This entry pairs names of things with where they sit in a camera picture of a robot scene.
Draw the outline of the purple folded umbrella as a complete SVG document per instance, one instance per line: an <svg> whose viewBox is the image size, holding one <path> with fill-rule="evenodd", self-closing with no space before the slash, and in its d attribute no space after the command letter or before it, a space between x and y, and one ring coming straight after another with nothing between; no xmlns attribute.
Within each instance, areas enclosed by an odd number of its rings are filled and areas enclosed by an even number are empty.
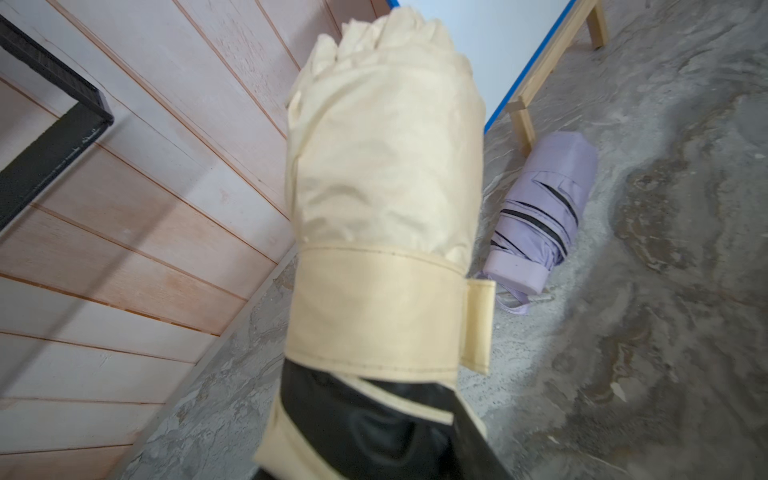
<svg viewBox="0 0 768 480"><path fill-rule="evenodd" d="M526 314L530 298L569 256L597 167L597 149L578 132L554 132L536 143L504 199L481 270L496 282L502 310Z"/></svg>

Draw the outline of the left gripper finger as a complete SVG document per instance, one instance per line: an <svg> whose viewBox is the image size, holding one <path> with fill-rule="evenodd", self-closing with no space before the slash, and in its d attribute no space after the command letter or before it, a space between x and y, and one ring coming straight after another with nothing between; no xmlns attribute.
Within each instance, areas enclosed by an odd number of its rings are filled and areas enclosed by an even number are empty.
<svg viewBox="0 0 768 480"><path fill-rule="evenodd" d="M452 406L451 445L455 458L455 478L512 479L483 436L473 412L458 393L454 394Z"/></svg>

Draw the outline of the beige umbrella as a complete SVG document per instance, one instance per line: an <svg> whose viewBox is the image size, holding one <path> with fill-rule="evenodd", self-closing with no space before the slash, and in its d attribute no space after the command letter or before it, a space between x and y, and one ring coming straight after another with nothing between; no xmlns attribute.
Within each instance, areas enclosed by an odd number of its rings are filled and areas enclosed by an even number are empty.
<svg viewBox="0 0 768 480"><path fill-rule="evenodd" d="M258 478L456 479L458 374L490 366L495 285L468 275L484 116L412 8L317 39L287 101L298 263Z"/></svg>

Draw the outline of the white board blue frame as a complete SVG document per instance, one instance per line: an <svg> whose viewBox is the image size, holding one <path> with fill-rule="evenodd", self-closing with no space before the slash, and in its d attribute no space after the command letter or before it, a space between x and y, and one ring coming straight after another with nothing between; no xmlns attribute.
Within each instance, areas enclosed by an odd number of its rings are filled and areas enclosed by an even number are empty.
<svg viewBox="0 0 768 480"><path fill-rule="evenodd" d="M532 69L575 0L392 0L438 19L465 55L486 105L489 130Z"/></svg>

